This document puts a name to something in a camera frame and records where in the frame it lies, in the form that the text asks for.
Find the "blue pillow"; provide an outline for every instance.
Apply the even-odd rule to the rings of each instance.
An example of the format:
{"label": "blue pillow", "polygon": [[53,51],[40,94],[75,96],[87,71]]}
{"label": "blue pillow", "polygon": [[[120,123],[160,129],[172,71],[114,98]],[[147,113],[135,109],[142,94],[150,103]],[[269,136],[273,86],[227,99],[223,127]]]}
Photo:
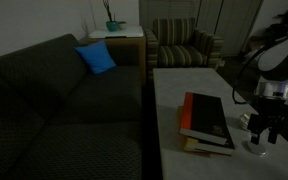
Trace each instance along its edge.
{"label": "blue pillow", "polygon": [[75,49],[94,74],[99,74],[116,66],[103,40]]}

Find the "stack of books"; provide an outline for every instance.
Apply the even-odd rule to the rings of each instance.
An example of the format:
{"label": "stack of books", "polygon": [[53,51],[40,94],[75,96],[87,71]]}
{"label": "stack of books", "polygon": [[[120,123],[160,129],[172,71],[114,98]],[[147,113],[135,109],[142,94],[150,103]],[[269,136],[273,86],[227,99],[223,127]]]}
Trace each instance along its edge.
{"label": "stack of books", "polygon": [[221,98],[186,92],[178,109],[184,150],[232,155],[233,140],[226,125]]}

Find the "red book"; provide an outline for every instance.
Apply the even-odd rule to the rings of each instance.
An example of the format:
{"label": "red book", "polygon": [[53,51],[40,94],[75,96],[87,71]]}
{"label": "red book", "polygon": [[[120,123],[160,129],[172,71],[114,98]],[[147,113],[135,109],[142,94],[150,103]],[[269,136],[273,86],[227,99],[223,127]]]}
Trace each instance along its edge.
{"label": "red book", "polygon": [[179,133],[224,145],[230,134],[221,98],[186,92]]}

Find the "couch armrest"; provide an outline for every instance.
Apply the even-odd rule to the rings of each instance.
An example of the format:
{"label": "couch armrest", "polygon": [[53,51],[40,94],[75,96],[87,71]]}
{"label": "couch armrest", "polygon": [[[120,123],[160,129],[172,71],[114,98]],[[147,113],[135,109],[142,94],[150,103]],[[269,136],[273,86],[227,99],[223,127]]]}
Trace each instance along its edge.
{"label": "couch armrest", "polygon": [[146,37],[146,80],[153,83],[153,68],[157,67],[158,42],[155,34],[150,29],[144,30]]}
{"label": "couch armrest", "polygon": [[218,63],[221,60],[223,39],[212,33],[201,30],[195,30],[194,36],[194,47],[199,52],[206,55],[207,66],[217,69]]}

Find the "armchair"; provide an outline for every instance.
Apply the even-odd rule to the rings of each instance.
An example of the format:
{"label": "armchair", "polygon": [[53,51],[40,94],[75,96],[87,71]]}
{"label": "armchair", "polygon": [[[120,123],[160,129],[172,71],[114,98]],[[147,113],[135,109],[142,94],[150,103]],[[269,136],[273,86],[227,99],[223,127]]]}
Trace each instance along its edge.
{"label": "armchair", "polygon": [[195,29],[195,19],[155,19],[146,37],[146,78],[153,83],[153,68],[211,67],[221,60],[223,39]]}

